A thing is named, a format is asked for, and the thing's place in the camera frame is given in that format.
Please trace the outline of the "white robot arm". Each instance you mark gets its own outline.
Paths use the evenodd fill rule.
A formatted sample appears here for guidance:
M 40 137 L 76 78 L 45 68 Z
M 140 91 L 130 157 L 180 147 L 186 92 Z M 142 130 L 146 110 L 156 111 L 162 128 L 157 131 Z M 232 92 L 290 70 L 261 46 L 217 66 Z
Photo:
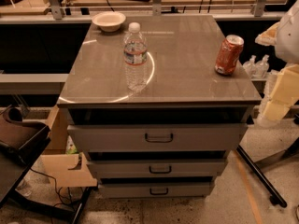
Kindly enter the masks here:
M 277 29 L 276 56 L 288 65 L 278 72 L 263 116 L 281 120 L 299 100 L 299 0 L 281 18 Z

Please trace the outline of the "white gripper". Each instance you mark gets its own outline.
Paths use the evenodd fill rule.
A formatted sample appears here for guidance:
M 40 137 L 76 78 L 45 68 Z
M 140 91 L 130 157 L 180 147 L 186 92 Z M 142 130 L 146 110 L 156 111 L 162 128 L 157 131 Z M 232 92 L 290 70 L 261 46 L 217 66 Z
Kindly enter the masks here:
M 299 100 L 299 64 L 288 64 L 278 72 L 270 98 L 263 115 L 272 121 L 282 120 Z

